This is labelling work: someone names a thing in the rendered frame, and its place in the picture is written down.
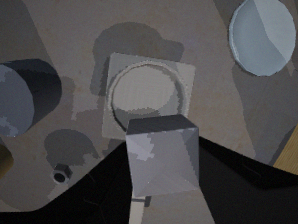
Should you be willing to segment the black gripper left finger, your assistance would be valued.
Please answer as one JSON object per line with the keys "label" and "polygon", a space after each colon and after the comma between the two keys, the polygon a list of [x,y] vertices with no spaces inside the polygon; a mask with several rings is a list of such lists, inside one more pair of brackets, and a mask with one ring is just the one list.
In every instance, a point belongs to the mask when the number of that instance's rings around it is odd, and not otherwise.
{"label": "black gripper left finger", "polygon": [[126,143],[44,208],[0,212],[0,224],[129,224],[133,183]]}

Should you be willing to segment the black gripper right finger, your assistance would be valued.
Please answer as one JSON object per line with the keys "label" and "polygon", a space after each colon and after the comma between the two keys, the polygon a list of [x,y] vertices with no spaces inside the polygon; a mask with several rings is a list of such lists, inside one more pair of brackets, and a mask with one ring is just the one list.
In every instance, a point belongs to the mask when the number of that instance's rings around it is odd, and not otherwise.
{"label": "black gripper right finger", "polygon": [[298,224],[298,175],[200,136],[200,189],[216,224]]}

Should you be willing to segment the grey cube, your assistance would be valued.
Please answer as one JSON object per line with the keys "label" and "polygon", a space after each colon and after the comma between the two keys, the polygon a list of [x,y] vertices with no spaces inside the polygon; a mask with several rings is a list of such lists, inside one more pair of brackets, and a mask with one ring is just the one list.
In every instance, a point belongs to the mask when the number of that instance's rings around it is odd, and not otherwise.
{"label": "grey cube", "polygon": [[200,136],[184,115],[129,120],[125,141],[134,197],[198,189]]}

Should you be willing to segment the dark blue cylinder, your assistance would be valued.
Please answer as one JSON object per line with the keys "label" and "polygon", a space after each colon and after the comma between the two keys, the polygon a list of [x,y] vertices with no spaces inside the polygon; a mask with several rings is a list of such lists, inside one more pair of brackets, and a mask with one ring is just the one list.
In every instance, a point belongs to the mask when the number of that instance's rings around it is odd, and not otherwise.
{"label": "dark blue cylinder", "polygon": [[63,84],[47,61],[0,64],[0,135],[16,137],[49,115],[61,101]]}

